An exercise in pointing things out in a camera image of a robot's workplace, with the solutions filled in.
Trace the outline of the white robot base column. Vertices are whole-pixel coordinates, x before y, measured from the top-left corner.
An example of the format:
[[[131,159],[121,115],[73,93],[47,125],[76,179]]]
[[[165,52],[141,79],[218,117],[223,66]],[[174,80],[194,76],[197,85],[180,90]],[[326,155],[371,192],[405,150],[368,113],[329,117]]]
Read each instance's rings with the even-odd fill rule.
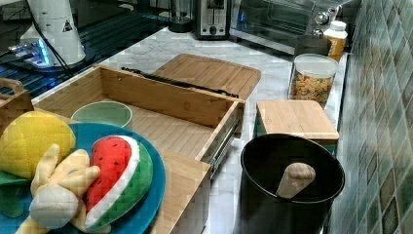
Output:
[[[79,65],[87,54],[72,16],[70,0],[24,0],[31,26],[20,43],[9,50],[39,69],[68,69]]]

